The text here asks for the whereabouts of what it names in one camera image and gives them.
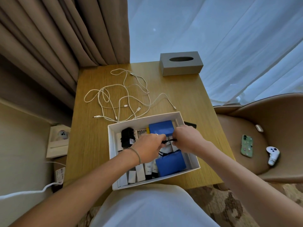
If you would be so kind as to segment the person's right hand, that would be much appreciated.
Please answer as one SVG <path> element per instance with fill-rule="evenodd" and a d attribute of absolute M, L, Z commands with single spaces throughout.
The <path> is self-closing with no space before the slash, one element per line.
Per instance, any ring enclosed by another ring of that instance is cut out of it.
<path fill-rule="evenodd" d="M 206 146 L 206 141 L 202 135 L 191 126 L 182 125 L 178 127 L 187 127 L 187 149 L 182 150 L 183 152 L 199 154 Z"/>

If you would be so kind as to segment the person's left hand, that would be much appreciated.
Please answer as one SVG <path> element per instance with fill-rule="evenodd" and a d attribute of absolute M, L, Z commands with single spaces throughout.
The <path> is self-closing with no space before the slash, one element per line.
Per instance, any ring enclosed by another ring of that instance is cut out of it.
<path fill-rule="evenodd" d="M 149 163 L 154 159 L 157 159 L 160 152 L 152 150 L 152 133 L 144 133 L 128 149 L 132 150 L 132 152 L 134 152 L 138 157 L 138 165 L 143 163 Z"/>

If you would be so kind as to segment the person's right forearm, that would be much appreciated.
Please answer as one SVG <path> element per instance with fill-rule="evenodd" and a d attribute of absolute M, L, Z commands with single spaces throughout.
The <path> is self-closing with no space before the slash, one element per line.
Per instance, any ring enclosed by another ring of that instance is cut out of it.
<path fill-rule="evenodd" d="M 303 227 L 303 207 L 248 169 L 225 155 L 209 141 L 194 145 L 260 227 Z"/>

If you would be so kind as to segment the person's left forearm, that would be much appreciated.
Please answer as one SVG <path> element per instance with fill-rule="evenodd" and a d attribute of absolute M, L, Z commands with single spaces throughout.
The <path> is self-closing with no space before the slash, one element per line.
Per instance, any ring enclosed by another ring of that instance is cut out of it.
<path fill-rule="evenodd" d="M 136 154 L 130 149 L 123 150 L 29 210 L 9 227 L 74 227 L 98 198 L 136 165 Z"/>

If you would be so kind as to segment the blue battery pack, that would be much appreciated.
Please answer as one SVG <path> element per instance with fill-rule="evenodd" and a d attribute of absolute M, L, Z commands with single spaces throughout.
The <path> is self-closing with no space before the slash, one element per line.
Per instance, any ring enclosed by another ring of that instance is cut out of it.
<path fill-rule="evenodd" d="M 187 168 L 182 152 L 177 150 L 155 160 L 158 176 L 164 177 L 181 172 Z"/>
<path fill-rule="evenodd" d="M 171 120 L 149 124 L 149 131 L 153 134 L 165 134 L 165 136 L 172 136 L 174 132 L 174 125 Z"/>

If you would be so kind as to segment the black power adapter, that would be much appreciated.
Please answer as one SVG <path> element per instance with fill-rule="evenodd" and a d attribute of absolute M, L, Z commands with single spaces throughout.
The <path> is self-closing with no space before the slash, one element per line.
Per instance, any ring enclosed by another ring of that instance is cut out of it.
<path fill-rule="evenodd" d="M 134 129 L 131 127 L 123 129 L 120 140 L 123 149 L 130 148 L 135 142 Z"/>

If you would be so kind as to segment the person's white garment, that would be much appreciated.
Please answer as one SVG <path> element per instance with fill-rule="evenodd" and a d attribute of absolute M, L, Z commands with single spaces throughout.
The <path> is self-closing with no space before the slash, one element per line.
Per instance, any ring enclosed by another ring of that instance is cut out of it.
<path fill-rule="evenodd" d="M 146 184 L 113 191 L 89 227 L 220 227 L 181 187 Z"/>

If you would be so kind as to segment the green phone case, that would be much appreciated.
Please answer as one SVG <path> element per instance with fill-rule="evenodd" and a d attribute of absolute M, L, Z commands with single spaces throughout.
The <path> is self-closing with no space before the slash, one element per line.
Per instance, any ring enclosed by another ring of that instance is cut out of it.
<path fill-rule="evenodd" d="M 242 135 L 240 153 L 243 156 L 246 156 L 249 158 L 253 157 L 253 139 L 252 139 L 252 137 L 245 135 L 245 134 Z"/>

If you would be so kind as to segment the grey tissue box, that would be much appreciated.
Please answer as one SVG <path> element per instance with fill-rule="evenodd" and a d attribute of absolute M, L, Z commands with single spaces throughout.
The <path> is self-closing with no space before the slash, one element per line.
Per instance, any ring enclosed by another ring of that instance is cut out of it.
<path fill-rule="evenodd" d="M 203 62 L 197 51 L 161 53 L 159 66 L 162 76 L 199 74 Z"/>

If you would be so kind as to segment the white handheld controller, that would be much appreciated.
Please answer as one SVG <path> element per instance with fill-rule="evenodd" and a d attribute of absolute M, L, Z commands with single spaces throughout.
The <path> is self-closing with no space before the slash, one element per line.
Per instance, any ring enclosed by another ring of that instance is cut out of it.
<path fill-rule="evenodd" d="M 266 147 L 266 151 L 269 153 L 268 165 L 274 166 L 280 156 L 280 151 L 273 146 Z"/>

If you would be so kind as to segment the white toy packaging box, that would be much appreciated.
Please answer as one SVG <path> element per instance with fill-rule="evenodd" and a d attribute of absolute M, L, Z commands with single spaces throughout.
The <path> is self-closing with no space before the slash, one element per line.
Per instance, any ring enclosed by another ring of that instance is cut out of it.
<path fill-rule="evenodd" d="M 70 131 L 71 128 L 65 125 L 50 127 L 46 158 L 54 159 L 67 155 Z"/>

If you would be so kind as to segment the brown cardboard box white label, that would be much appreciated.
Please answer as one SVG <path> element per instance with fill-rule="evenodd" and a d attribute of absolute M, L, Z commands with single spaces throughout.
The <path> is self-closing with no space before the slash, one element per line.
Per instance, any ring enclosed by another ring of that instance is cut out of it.
<path fill-rule="evenodd" d="M 54 182 L 58 183 L 58 185 L 52 185 L 51 189 L 53 193 L 56 193 L 60 189 L 63 188 L 63 181 L 66 170 L 66 161 L 67 155 L 56 158 L 53 161 L 53 169 L 54 169 Z"/>

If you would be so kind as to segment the white sheer curtain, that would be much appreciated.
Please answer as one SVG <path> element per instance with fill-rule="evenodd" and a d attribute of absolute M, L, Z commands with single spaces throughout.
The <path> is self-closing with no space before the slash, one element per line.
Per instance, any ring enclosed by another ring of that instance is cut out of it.
<path fill-rule="evenodd" d="M 213 105 L 303 93 L 303 0 L 128 0 L 130 61 L 197 51 Z"/>

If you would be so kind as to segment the brown curtain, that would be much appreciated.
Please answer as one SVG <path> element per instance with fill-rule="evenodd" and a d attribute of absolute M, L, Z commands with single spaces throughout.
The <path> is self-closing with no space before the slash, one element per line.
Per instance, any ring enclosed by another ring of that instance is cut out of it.
<path fill-rule="evenodd" d="M 128 0 L 0 0 L 0 99 L 71 126 L 79 69 L 130 62 Z"/>

